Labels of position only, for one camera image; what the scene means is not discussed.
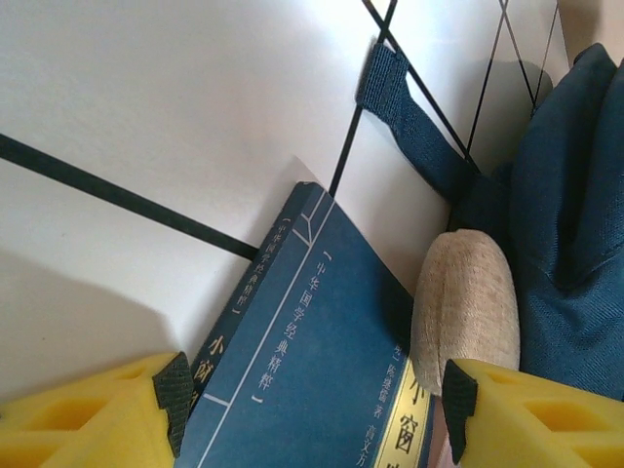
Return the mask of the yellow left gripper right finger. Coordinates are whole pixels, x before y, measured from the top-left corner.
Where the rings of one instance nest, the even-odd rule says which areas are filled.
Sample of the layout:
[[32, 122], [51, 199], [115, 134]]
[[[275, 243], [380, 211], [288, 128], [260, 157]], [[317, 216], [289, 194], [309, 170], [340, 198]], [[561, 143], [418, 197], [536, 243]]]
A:
[[620, 467], [621, 402], [478, 360], [446, 363], [452, 460], [462, 467]]

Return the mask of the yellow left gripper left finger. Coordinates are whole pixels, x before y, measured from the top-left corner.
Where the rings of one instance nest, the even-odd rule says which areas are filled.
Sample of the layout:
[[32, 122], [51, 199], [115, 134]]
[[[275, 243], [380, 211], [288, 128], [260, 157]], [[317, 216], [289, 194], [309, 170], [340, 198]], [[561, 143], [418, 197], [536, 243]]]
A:
[[172, 467], [190, 413], [184, 353], [156, 354], [5, 403], [4, 467]]

